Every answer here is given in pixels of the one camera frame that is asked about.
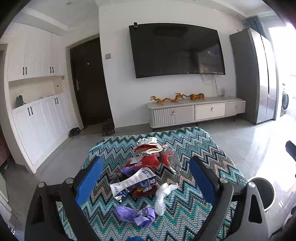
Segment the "clear bag with red handle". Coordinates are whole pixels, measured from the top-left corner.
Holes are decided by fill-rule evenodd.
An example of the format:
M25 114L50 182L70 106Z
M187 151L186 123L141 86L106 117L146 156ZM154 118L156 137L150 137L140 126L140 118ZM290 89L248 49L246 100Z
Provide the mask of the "clear bag with red handle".
M175 149L168 145L163 145L163 150L160 152L160 158L164 165L166 165L175 175L179 175L182 170L178 153Z

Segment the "blue and white paper carton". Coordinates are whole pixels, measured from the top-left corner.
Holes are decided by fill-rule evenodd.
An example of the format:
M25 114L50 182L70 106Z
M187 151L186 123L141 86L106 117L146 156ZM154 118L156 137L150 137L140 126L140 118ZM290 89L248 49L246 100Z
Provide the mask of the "blue and white paper carton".
M122 202L130 192L139 188L140 191L147 192L156 184L157 177L148 167L140 168L130 178L110 185L113 197Z

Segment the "red and cream paper bag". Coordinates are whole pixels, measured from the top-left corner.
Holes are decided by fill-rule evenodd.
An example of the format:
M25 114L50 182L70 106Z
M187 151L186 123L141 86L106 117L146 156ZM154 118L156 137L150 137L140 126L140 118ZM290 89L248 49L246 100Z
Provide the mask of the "red and cream paper bag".
M154 154L154 153L159 153L163 150L162 146L158 142L149 142L149 143L144 143L138 145L135 149L134 152L136 154Z

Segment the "white printed plastic bag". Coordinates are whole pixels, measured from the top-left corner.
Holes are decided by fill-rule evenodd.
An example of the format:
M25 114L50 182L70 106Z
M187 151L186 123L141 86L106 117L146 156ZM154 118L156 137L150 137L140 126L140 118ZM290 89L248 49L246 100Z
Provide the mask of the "white printed plastic bag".
M156 145L157 144L157 138L156 137L148 137L148 138L142 138L138 141L138 145Z

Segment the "white round trash bin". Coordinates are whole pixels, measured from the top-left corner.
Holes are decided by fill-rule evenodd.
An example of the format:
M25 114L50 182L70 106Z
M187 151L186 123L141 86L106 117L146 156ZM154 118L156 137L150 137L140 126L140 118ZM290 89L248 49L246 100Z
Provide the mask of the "white round trash bin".
M275 202L274 186L267 179L262 177L252 177L248 182L253 182L256 185L263 203L264 211L269 211Z

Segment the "front-load washing machine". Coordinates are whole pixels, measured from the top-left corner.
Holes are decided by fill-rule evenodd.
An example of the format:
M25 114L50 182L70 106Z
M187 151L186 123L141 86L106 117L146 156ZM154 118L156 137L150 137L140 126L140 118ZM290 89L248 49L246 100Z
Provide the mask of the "front-load washing machine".
M285 90L285 84L282 84L282 99L281 99L281 113L280 116L286 114L289 104L289 95Z

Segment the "small white plastic bag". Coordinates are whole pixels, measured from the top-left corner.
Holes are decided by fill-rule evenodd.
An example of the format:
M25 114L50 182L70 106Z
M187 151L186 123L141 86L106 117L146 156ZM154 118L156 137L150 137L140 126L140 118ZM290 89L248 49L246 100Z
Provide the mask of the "small white plastic bag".
M155 193L156 202L154 205L154 211L157 215L163 216L166 210L166 205L164 199L166 196L170 195L170 193L176 189L178 189L178 185L175 184L162 184Z

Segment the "grey double door refrigerator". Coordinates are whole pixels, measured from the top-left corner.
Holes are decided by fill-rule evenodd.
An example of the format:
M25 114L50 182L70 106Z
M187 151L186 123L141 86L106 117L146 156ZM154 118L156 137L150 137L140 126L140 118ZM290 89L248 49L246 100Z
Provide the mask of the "grey double door refrigerator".
M246 101L244 119L258 124L275 118L276 63L271 42L252 28L230 35L236 96Z

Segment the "dark shoes by cabinet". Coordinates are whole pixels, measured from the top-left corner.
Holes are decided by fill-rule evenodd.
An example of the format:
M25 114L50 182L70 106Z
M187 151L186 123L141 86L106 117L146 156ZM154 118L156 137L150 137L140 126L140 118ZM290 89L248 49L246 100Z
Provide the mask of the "dark shoes by cabinet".
M69 131L68 137L74 137L81 133L81 129L79 127L73 128Z

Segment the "golden tiger figurine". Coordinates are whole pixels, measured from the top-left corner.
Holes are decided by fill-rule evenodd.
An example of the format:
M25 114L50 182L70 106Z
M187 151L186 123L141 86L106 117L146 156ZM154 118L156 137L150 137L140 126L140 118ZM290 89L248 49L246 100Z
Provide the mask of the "golden tiger figurine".
M199 94L190 94L189 99L191 100L204 100L205 99L205 95L203 93L199 93Z

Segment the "purple plastic wrapper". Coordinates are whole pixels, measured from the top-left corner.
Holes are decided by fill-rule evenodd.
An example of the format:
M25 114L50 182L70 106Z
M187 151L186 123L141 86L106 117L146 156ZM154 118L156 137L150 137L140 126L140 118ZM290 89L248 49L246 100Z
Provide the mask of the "purple plastic wrapper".
M117 206L114 210L121 221L133 223L139 227L149 227L156 219L155 211L151 206L141 210L134 210L127 206Z

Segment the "white built-in shoe cabinet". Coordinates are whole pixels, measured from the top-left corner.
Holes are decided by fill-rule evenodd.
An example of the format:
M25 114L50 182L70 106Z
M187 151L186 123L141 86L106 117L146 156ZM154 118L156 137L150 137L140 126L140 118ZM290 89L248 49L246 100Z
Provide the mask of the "white built-in shoe cabinet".
M36 173L78 126L60 36L11 23L1 37L1 127L19 165ZM16 108L22 95L23 106Z

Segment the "red foil snack wrapper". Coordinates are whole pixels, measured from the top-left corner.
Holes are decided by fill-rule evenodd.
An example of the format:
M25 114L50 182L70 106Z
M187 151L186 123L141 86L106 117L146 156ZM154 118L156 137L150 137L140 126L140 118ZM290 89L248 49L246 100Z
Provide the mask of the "red foil snack wrapper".
M158 158L154 155L138 156L131 158L123 167L122 172L126 175L131 175L137 172L140 168L150 168L154 170L160 165Z

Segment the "dark boots by door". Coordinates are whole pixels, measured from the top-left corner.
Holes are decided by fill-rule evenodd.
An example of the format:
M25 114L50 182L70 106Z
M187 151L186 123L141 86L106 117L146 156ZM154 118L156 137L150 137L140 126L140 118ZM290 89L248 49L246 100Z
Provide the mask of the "dark boots by door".
M102 136L111 136L115 133L113 119L108 119L103 123Z

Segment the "golden dragon figurine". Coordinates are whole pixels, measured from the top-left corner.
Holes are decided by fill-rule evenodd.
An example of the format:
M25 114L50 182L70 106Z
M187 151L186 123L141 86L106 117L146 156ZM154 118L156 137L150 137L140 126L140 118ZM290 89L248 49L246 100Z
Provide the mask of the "golden dragon figurine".
M160 98L158 98L158 97L156 97L154 95L150 97L150 101L153 101L154 100L156 103L158 103L160 105L163 105L165 101L178 102L179 99L184 99L184 98L183 98L183 95L182 94L177 93L177 92L175 93L175 98L168 98L168 97L166 97L164 99L160 99Z

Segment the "white tv console cabinet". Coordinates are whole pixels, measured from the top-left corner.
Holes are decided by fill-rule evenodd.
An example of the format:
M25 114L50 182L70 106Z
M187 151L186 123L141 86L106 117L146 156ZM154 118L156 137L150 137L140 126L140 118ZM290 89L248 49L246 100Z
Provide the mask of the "white tv console cabinet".
M227 118L245 113L246 101L232 96L206 97L204 100L183 100L147 104L151 128L164 128L201 121Z

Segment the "black handbag on shelf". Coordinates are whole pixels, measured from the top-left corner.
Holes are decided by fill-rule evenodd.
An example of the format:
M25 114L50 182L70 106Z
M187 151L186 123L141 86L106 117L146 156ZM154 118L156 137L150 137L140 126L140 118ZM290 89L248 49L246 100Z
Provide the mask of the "black handbag on shelf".
M22 95L17 96L16 97L16 108L23 106L24 104L26 104L26 103L23 101L23 96Z

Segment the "dark brown entrance door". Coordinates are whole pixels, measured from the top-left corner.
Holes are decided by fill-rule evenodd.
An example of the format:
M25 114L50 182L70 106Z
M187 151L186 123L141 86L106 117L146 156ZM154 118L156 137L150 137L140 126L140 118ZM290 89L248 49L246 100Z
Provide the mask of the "dark brown entrance door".
M104 78L100 39L95 38L70 49L75 96L84 126L112 118Z

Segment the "large black wall television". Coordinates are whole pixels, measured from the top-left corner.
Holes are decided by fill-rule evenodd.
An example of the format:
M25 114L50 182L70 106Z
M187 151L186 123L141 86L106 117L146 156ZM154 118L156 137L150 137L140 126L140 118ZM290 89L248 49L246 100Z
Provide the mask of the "large black wall television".
M129 26L137 78L178 75L224 75L217 30L177 23Z

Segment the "grey wall switch panel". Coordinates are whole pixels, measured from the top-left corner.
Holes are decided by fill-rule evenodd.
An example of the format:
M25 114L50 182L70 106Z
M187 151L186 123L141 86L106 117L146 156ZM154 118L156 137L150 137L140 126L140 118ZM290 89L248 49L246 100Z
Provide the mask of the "grey wall switch panel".
M110 59L110 58L111 58L111 54L110 54L110 53L106 54L106 55L105 55L105 58L106 58L106 59Z

